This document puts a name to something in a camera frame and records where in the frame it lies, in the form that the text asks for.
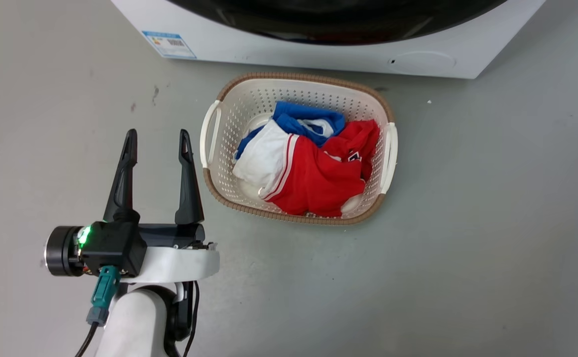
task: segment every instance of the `brown basket rim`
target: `brown basket rim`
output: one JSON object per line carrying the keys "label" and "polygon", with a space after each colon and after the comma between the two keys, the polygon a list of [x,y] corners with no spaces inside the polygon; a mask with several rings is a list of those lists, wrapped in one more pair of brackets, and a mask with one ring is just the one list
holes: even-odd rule
{"label": "brown basket rim", "polygon": [[[301,74],[301,73],[285,73],[285,72],[256,72],[256,73],[247,73],[243,74],[235,79],[232,79],[229,83],[223,87],[223,89],[218,93],[217,100],[221,102],[225,99],[227,93],[232,90],[237,84],[242,83],[244,81],[248,81],[250,79],[293,79],[296,81],[307,81],[307,82],[316,82],[316,83],[323,83],[323,84],[332,84],[334,86],[341,86],[350,88],[352,90],[359,90],[367,93],[377,99],[379,104],[384,108],[386,111],[386,117],[388,122],[395,122],[395,116],[390,109],[390,106],[376,90],[370,88],[368,86],[364,86],[363,84],[354,83],[350,81],[344,81],[343,79],[336,79],[331,77],[325,77],[323,75],[312,75],[312,74]],[[296,215],[287,215],[282,213],[273,213],[268,212],[265,210],[260,210],[259,208],[252,208],[249,206],[241,205],[239,203],[234,203],[229,201],[227,198],[223,197],[220,192],[214,186],[214,183],[211,180],[211,172],[209,169],[203,169],[203,178],[205,179],[205,185],[207,185],[207,189],[209,192],[216,197],[216,199],[222,203],[223,205],[234,208],[234,210],[238,210],[241,212],[250,213],[253,215],[259,215],[261,217],[267,217],[271,219],[277,219],[279,221],[287,221],[287,222],[298,222],[298,223],[305,223],[305,224],[320,224],[320,225],[329,225],[329,226],[347,226],[350,224],[357,224],[361,221],[365,221],[370,217],[377,209],[382,205],[382,202],[385,199],[386,194],[380,193],[377,195],[377,199],[373,202],[373,204],[366,210],[366,212],[362,213],[361,215],[353,218],[323,218],[323,217],[305,217],[305,216],[296,216]]]}

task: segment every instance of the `sticker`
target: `sticker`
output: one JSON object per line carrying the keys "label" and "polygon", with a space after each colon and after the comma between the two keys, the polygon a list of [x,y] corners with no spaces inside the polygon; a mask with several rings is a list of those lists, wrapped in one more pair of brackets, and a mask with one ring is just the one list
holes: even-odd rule
{"label": "sticker", "polygon": [[145,37],[164,57],[173,59],[196,59],[194,52],[178,34],[143,31]]}

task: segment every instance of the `white washing machine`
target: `white washing machine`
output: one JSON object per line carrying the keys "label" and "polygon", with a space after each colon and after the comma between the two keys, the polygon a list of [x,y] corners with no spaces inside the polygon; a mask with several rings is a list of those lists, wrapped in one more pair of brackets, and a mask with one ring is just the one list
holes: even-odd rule
{"label": "white washing machine", "polygon": [[545,0],[112,0],[161,56],[476,78]]}

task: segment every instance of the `laundry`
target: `laundry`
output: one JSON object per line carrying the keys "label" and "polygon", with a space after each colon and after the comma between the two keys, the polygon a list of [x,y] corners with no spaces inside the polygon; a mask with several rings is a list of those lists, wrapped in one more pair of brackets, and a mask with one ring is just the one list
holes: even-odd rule
{"label": "laundry", "polygon": [[346,201],[364,192],[378,138],[373,120],[353,121],[320,149],[270,120],[251,138],[233,172],[261,187],[259,197],[286,213],[339,217]]}
{"label": "laundry", "polygon": [[[271,119],[275,120],[286,133],[304,135],[318,147],[322,147],[328,138],[338,135],[344,129],[342,113],[289,102],[277,102],[270,121]],[[254,129],[241,140],[235,154],[236,160],[239,160],[245,147],[262,128]]]}

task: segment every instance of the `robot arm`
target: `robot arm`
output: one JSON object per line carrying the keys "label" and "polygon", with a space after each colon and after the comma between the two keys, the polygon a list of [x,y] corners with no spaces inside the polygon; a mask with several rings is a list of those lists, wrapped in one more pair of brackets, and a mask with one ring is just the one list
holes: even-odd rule
{"label": "robot arm", "polygon": [[[220,257],[215,243],[204,243],[198,181],[189,134],[184,129],[178,156],[182,180],[175,224],[139,223],[139,213],[132,208],[137,134],[131,129],[103,221],[84,227],[59,226],[48,239],[44,260],[51,274],[98,277],[86,318],[91,330],[78,357],[96,327],[104,325],[98,357],[178,357],[175,342],[189,336],[187,355],[198,312],[196,281],[216,274]],[[150,285],[128,293],[128,284],[133,283],[176,283],[177,292]],[[108,316],[113,301],[114,310]]]}

